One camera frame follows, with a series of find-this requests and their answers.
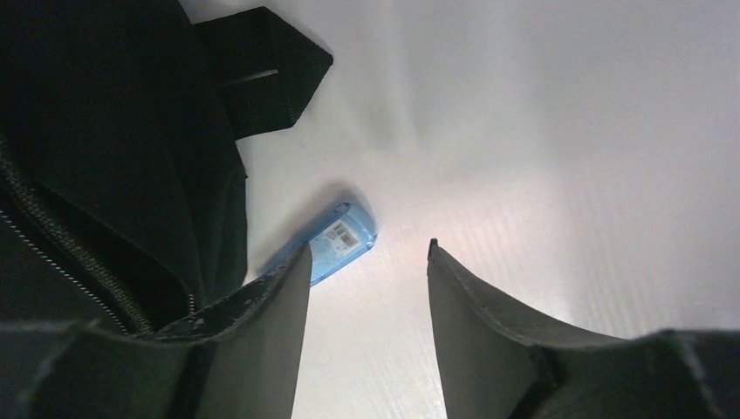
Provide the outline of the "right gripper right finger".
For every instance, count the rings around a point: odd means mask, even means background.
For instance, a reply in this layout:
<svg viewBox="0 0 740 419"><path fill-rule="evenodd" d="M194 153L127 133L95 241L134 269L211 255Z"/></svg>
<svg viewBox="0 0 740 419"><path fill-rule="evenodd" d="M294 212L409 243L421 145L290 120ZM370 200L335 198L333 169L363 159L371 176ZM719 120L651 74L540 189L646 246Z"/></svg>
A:
<svg viewBox="0 0 740 419"><path fill-rule="evenodd" d="M436 240L428 297L450 418L736 418L739 334L620 339L542 313L478 278Z"/></svg>

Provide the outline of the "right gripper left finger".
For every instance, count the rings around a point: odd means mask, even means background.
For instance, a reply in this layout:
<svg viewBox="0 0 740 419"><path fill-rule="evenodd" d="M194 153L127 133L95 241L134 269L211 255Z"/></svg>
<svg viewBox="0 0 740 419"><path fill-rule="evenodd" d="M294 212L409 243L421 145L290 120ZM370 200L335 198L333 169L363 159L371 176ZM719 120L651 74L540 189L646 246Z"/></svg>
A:
<svg viewBox="0 0 740 419"><path fill-rule="evenodd" d="M154 334L92 322L1 327L4 418L288 418L312 253L295 249L227 297Z"/></svg>

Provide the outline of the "black backpack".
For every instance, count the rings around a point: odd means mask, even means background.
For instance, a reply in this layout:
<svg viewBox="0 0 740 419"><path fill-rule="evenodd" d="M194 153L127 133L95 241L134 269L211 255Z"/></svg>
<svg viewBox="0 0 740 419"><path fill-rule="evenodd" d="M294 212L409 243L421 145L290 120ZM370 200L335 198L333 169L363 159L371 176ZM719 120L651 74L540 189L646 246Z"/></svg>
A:
<svg viewBox="0 0 740 419"><path fill-rule="evenodd" d="M2 321L150 333L238 289L236 142L293 127L332 62L266 7L2 2Z"/></svg>

